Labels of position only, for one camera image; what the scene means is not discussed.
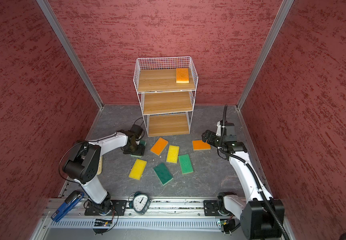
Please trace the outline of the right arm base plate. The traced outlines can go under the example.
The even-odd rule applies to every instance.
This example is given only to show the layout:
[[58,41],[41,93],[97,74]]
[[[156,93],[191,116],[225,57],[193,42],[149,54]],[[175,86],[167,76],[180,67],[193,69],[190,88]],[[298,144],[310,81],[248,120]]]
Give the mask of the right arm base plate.
[[240,199],[226,198],[219,203],[218,201],[205,200],[204,201],[204,211],[205,216],[222,216],[230,217],[234,215],[240,218],[246,203]]

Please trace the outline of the orange sponge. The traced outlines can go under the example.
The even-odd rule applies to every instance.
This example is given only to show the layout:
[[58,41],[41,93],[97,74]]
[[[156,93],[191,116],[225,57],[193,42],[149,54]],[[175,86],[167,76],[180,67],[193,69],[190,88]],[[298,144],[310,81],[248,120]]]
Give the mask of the orange sponge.
[[163,139],[163,138],[159,138],[156,143],[152,146],[152,148],[150,149],[150,151],[154,154],[156,154],[157,156],[160,156],[160,154],[162,153],[162,151],[165,149],[165,147],[168,145],[168,141]]
[[176,83],[187,84],[190,82],[189,69],[188,68],[177,68],[176,69]]
[[210,150],[211,146],[202,140],[192,141],[194,151]]

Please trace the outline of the dark green sponge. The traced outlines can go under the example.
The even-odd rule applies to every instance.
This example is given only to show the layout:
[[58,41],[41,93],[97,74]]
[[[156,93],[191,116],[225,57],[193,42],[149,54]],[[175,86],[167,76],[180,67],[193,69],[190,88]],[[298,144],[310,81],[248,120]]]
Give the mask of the dark green sponge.
[[153,168],[153,170],[163,186],[165,186],[173,179],[173,176],[169,172],[165,163],[158,164],[156,167]]
[[137,150],[134,153],[131,153],[130,155],[132,157],[141,158],[144,155],[145,146],[146,146],[146,141],[145,140],[140,140],[139,144],[137,145]]

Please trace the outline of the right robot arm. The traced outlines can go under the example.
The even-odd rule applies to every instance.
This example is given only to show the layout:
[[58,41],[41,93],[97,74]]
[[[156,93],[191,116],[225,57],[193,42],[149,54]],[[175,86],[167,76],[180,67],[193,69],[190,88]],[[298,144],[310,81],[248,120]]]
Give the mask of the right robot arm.
[[237,141],[235,125],[221,120],[217,127],[216,132],[205,131],[202,140],[226,156],[245,194],[245,200],[241,200],[234,194],[220,193],[220,210],[238,218],[238,225],[248,240],[288,240],[290,237],[284,227],[285,207],[281,200],[273,198],[259,179],[247,148],[244,143]]

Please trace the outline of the right circuit board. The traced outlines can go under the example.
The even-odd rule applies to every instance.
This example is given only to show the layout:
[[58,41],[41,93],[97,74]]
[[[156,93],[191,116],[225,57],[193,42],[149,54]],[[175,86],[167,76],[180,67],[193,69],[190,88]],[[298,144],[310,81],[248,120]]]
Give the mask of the right circuit board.
[[220,220],[220,229],[224,234],[230,234],[234,231],[236,227],[236,221],[234,219],[231,220]]

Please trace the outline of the cream calculator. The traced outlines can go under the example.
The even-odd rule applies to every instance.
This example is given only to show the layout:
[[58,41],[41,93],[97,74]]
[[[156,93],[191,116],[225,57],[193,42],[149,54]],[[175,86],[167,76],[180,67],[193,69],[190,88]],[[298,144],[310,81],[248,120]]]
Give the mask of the cream calculator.
[[103,156],[100,156],[98,169],[97,169],[97,175],[100,175],[102,173],[102,169],[103,169]]

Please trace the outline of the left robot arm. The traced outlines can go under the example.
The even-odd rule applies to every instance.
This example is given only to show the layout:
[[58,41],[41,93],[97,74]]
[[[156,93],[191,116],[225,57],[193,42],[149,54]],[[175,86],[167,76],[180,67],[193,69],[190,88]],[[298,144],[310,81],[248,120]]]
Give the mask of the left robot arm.
[[71,148],[62,171],[80,184],[92,206],[101,214],[106,215],[111,210],[111,201],[97,177],[99,160],[116,149],[122,149],[125,155],[143,156],[145,146],[139,143],[143,136],[143,128],[134,124],[128,131],[118,130],[111,136],[80,142]]

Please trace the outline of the circuit board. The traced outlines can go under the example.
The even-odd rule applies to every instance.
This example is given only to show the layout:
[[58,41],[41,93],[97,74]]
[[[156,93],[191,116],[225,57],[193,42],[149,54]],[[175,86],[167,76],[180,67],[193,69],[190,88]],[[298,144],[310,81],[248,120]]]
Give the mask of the circuit board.
[[113,220],[95,219],[94,227],[111,227]]
[[236,221],[234,219],[231,220],[220,220],[220,229],[224,234],[230,234],[234,231],[236,227]]

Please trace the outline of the yellow sponge centre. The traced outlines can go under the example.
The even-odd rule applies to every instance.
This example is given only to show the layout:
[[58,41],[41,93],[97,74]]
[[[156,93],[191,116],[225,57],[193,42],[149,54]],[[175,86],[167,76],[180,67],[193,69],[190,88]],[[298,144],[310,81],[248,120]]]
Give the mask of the yellow sponge centre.
[[168,153],[167,153],[166,162],[176,164],[179,158],[179,151],[180,151],[179,146],[170,145],[168,149]]

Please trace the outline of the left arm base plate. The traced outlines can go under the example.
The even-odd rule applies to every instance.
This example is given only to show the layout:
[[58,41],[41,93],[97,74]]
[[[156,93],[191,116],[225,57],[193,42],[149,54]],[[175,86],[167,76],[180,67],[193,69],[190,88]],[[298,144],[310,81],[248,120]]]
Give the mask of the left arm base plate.
[[116,213],[119,216],[123,216],[127,207],[127,200],[111,200],[111,207],[108,214],[100,214],[100,211],[95,208],[94,203],[91,200],[87,200],[84,205],[85,207],[85,216],[99,216],[99,217],[109,217],[112,216],[113,213]]

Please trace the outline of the blue stapler tool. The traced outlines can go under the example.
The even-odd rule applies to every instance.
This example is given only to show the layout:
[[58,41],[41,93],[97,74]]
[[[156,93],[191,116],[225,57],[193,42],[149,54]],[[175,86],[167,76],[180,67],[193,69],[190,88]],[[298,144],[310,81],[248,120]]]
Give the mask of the blue stapler tool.
[[84,192],[73,191],[53,213],[51,219],[58,223],[67,213],[69,213],[84,197]]

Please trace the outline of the yellow sponge lower left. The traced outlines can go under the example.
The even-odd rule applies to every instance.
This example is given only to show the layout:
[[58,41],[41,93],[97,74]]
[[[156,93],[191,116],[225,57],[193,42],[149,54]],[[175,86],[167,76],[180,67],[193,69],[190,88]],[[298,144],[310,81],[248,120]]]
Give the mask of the yellow sponge lower left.
[[135,180],[140,180],[143,171],[146,167],[147,161],[136,159],[128,177]]

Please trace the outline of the yellow sponge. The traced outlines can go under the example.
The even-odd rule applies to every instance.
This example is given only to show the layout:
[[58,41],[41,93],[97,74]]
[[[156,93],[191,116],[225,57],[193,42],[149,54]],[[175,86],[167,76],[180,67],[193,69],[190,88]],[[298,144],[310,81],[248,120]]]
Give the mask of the yellow sponge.
[[143,171],[146,167],[147,161],[136,159],[128,177],[135,180],[140,180]]
[[168,149],[168,153],[167,153],[166,162],[176,164],[179,158],[179,151],[180,151],[179,146],[170,145]]

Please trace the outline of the light green sponge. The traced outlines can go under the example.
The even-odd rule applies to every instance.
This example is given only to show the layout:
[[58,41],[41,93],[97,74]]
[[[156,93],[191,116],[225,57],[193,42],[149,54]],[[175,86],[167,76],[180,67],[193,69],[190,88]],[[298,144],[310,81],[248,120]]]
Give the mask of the light green sponge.
[[180,161],[180,166],[181,166],[181,170],[182,170],[183,175],[190,174],[190,173],[194,172],[189,154],[180,155],[179,161]]

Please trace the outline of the left circuit board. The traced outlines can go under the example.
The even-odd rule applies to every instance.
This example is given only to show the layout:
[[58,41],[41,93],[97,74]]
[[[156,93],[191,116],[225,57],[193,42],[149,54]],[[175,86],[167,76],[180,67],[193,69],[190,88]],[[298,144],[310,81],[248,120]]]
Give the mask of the left circuit board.
[[111,227],[113,220],[95,219],[94,227]]

